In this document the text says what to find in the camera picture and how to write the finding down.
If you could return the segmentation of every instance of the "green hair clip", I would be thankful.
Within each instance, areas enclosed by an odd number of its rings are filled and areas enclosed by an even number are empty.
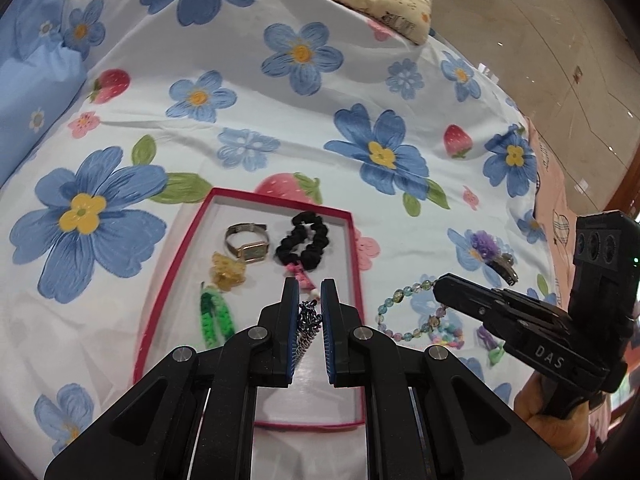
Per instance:
[[[236,333],[225,298],[213,286],[204,286],[204,282],[200,285],[200,325],[207,350],[220,346],[216,325],[225,341]]]

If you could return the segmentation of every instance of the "watch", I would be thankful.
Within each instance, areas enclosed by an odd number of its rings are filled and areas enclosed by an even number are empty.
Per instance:
[[[241,232],[258,233],[264,237],[264,240],[251,242],[236,248],[229,242],[229,237]],[[226,248],[229,249],[233,256],[244,261],[246,264],[261,262],[269,253],[269,235],[267,234],[267,226],[265,224],[235,224],[229,226],[226,228],[225,244]]]

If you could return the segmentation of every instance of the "silver screw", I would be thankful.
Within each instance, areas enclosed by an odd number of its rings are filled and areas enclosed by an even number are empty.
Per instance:
[[[449,355],[449,350],[440,345],[432,345],[429,347],[429,355],[438,361],[446,359]]]
[[[171,357],[174,358],[174,361],[178,361],[179,363],[188,361],[191,359],[193,355],[193,351],[188,346],[181,346],[180,348],[176,348],[174,352],[171,354]]]
[[[265,337],[267,337],[267,334],[267,329],[262,326],[254,326],[249,329],[249,337],[251,339],[264,339]]]
[[[356,339],[367,340],[373,337],[373,332],[368,326],[359,326],[353,331],[353,336]]]

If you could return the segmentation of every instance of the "rectangular watch face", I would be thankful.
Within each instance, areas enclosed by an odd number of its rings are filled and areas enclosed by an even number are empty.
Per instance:
[[[269,246],[265,242],[243,245],[240,249],[241,258],[246,261],[263,260],[267,257]]]

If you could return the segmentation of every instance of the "human hand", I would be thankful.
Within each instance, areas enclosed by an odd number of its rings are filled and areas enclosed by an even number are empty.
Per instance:
[[[589,403],[577,406],[565,420],[539,415],[544,405],[542,375],[534,372],[513,401],[513,411],[562,458],[580,450],[589,437]]]

